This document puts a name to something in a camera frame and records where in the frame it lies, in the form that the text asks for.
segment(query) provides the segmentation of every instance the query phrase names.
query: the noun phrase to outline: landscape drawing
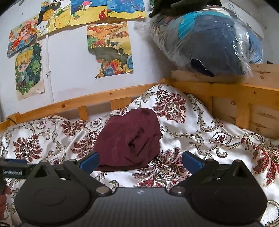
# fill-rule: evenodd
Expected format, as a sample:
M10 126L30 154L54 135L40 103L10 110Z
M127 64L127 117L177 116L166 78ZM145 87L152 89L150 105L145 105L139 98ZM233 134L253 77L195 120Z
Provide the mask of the landscape drawing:
M107 14L123 19L146 17L143 0L107 0Z
M95 78L129 73L133 70L127 22L88 25L87 45L101 63Z
M92 23L107 17L107 0L71 0L69 25Z

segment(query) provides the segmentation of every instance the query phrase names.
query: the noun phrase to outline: dark green cloth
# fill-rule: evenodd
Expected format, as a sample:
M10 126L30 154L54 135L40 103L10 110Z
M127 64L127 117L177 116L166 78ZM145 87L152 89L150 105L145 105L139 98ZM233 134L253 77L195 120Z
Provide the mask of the dark green cloth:
M206 5L222 6L220 0L154 0L154 10L149 14L149 17L158 13L167 16L180 16L202 10Z

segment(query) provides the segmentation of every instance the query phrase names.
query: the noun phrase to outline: blue gripper pad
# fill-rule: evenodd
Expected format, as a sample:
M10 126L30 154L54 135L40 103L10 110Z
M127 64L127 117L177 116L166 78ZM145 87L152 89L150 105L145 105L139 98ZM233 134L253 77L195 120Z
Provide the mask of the blue gripper pad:
M99 154L96 152L88 158L86 157L86 159L80 163L80 168L88 174L91 174L95 169L97 169L98 165Z
M185 151L182 154L182 164L191 174L194 174L204 167L205 161L189 151Z
M16 162L19 164L28 164L28 162L25 159L6 159L8 162Z

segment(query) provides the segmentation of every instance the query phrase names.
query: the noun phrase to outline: bed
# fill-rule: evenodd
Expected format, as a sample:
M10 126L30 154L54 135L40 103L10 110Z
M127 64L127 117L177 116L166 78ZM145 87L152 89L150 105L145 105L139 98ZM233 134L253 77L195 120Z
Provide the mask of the bed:
M236 101L237 126L212 116L213 96L231 97ZM160 154L147 168L94 171L92 177L113 191L119 186L166 187L169 190L190 176L182 165L181 153L185 150L222 164L241 159L268 199L261 223L275 227L279 224L279 140L246 128L249 127L252 104L279 110L278 97L279 89L249 84L176 82L173 79L164 79L161 84L91 94L9 116L0 124L1 156L26 159L32 164L42 159L51 164L81 159L93 149L98 134L111 116L125 115L131 109L150 108L157 114L163 134ZM86 106L106 101L110 101L111 113L88 121ZM71 122L58 116L59 112L74 108L78 108L81 120ZM7 196L2 222L11 226L20 224L13 201L23 183L24 180L7 179L12 194Z

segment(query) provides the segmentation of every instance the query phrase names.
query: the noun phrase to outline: white wall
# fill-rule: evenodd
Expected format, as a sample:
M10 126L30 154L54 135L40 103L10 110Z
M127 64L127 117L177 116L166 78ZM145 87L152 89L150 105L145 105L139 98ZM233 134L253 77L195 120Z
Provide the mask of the white wall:
M227 2L228 0L221 0L224 7L229 8ZM264 39L261 41L263 63L266 63L268 60L274 64L279 64L279 14L265 1L231 0L231 2L247 13L245 14L243 11L237 12L256 32L261 28L264 36Z
M42 42L42 64L45 93L17 101L15 92L15 56L7 57L11 29L40 11L43 0L25 0L0 16L0 104L3 117L24 113L51 104L46 78L45 38ZM54 101L75 98L96 92L158 82L170 76L176 67L164 56L150 37L143 37L128 22L134 71L131 74L95 79L100 64L87 49L86 25L73 26L49 36L49 60Z
M267 27L267 42L271 48L271 54L267 56L267 60L274 64L279 64L279 13L267 3L259 7L259 13Z

